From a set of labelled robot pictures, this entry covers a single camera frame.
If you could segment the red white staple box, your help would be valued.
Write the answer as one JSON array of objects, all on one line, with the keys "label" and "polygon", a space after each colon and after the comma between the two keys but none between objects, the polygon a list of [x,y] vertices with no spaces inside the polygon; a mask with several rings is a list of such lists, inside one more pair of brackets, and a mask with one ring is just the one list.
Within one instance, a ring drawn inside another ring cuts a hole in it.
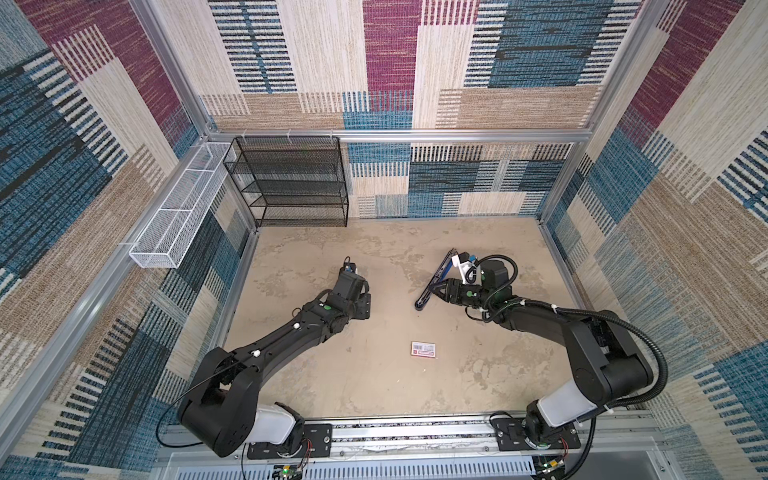
[{"label": "red white staple box", "polygon": [[434,359],[436,357],[436,345],[434,343],[413,341],[411,343],[411,355]]}]

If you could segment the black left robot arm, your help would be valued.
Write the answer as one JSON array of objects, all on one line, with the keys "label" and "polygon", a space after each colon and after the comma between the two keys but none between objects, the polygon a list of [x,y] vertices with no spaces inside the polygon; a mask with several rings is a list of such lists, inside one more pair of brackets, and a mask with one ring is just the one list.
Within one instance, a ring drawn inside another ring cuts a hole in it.
[{"label": "black left robot arm", "polygon": [[325,290],[261,339],[232,351],[214,348],[204,356],[193,386],[179,401],[178,422],[220,457],[244,443],[285,442],[295,429],[297,414],[277,406],[273,410],[288,424],[260,423],[262,387],[296,357],[340,333],[349,321],[368,319],[370,311],[369,292],[347,299]]}]

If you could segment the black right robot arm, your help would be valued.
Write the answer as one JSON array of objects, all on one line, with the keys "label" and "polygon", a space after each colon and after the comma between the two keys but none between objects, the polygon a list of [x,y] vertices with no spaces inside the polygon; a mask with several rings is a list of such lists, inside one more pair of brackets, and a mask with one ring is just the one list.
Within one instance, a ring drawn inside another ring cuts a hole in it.
[{"label": "black right robot arm", "polygon": [[563,442],[578,421],[663,392],[669,367],[645,332],[612,311],[565,308],[519,296],[513,291],[518,275],[517,263],[506,255],[476,258],[449,252],[414,307],[421,311],[436,297],[464,307],[474,321],[535,335],[566,349],[570,380],[530,403],[521,422],[529,448],[547,449]]}]

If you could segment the blue stapler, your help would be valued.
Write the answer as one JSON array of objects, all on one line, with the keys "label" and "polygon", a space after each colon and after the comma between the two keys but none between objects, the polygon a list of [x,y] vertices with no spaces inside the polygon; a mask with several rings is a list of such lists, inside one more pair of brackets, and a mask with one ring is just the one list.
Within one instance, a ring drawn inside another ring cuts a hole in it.
[{"label": "blue stapler", "polygon": [[455,248],[450,249],[443,258],[440,266],[433,274],[427,286],[424,288],[418,299],[414,302],[414,308],[416,311],[422,311],[432,295],[432,287],[442,282],[453,266],[453,257],[458,254]]}]

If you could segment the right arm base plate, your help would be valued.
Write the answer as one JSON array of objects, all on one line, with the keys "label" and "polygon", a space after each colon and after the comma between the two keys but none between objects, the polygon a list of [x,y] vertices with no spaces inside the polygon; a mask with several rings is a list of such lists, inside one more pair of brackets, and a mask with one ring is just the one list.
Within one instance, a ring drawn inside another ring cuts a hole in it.
[{"label": "right arm base plate", "polygon": [[498,449],[502,452],[580,449],[581,439],[572,423],[551,427],[535,418],[495,412],[489,419]]}]

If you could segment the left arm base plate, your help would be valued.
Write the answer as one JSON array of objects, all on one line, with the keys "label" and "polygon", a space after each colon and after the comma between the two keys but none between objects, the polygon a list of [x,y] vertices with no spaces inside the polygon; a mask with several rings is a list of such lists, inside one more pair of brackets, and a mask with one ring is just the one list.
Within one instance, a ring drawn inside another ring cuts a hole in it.
[{"label": "left arm base plate", "polygon": [[331,452],[333,425],[330,423],[297,424],[286,440],[278,445],[251,443],[247,448],[248,460],[327,458]]}]

